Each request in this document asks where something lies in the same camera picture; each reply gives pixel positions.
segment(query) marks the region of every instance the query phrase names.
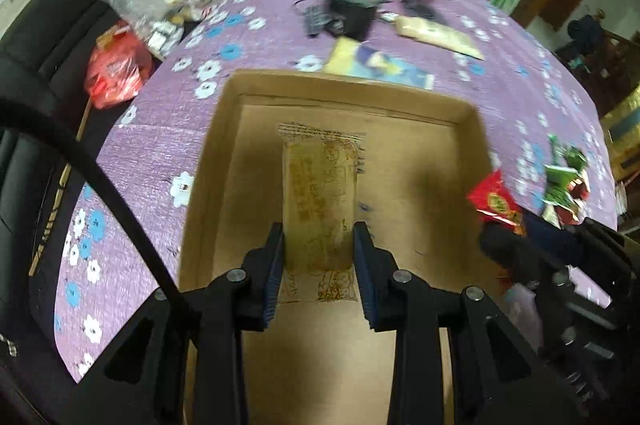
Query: person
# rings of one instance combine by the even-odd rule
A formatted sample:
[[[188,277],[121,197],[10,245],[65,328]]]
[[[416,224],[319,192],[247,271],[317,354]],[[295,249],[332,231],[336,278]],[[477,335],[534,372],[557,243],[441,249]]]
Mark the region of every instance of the person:
[[[593,55],[605,41],[604,29],[600,23],[606,18],[603,10],[596,10],[595,15],[585,15],[580,20],[572,20],[567,26],[567,33],[572,42],[556,50],[561,60],[574,60],[579,56]]]

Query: cardboard box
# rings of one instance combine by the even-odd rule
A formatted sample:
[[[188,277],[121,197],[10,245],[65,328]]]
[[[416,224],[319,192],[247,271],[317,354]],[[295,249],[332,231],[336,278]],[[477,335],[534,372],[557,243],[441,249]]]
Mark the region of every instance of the cardboard box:
[[[434,287],[498,293],[465,199],[491,171],[475,108],[413,87],[287,71],[237,71],[225,85],[191,194],[182,290],[238,267],[282,220],[283,122],[364,134],[357,198],[370,209],[358,219],[374,243]],[[386,423],[395,333],[370,331],[360,302],[283,305],[267,331],[243,340],[252,424]]]

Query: black sofa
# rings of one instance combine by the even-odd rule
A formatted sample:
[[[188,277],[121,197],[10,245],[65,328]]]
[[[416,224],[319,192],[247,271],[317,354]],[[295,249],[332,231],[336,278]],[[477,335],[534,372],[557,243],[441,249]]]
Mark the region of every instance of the black sofa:
[[[86,64],[96,37],[116,20],[100,0],[31,0],[0,40],[0,96],[34,106],[75,134],[88,100]],[[92,109],[82,143],[94,156],[126,108]],[[0,128],[0,333],[17,346],[14,358],[0,342],[0,417],[21,423],[57,421],[75,387],[53,335],[64,240],[84,185],[75,171],[38,268],[28,276],[64,166],[33,139]]]

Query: floral tablecloth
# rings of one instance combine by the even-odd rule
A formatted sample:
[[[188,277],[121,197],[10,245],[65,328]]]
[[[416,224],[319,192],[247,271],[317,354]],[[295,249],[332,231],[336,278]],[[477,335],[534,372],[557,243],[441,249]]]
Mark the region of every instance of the floral tablecloth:
[[[193,175],[226,79],[238,68],[319,71],[334,40],[305,37],[297,0],[229,0],[194,30],[145,85],[98,162],[138,216],[172,275]],[[615,228],[614,184],[593,102],[532,36],[486,0],[431,0],[450,26],[471,34],[481,62],[403,39],[376,23],[367,44],[428,74],[427,87],[478,106],[494,166],[522,206],[539,211],[550,162],[548,134],[590,161],[587,214]],[[389,5],[399,10],[399,5]],[[63,251],[56,344],[80,379],[156,284],[129,239],[85,186]]]

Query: table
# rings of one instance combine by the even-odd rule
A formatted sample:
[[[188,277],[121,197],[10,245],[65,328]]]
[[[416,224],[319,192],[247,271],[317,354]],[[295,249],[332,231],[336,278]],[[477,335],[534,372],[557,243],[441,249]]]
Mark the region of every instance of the table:
[[[226,79],[238,68],[319,71],[330,55],[334,40],[306,38],[295,1],[230,0],[156,71],[100,152],[98,163],[174,276],[200,148]],[[432,4],[450,26],[475,37],[485,62],[403,39],[384,23],[375,24],[368,45],[433,75],[434,91],[478,106],[494,166],[525,208],[542,206],[548,134],[582,147],[590,160],[586,213],[615,228],[614,183],[584,89],[486,0]],[[63,251],[54,316],[56,345],[76,380],[155,287],[120,226],[85,186]]]

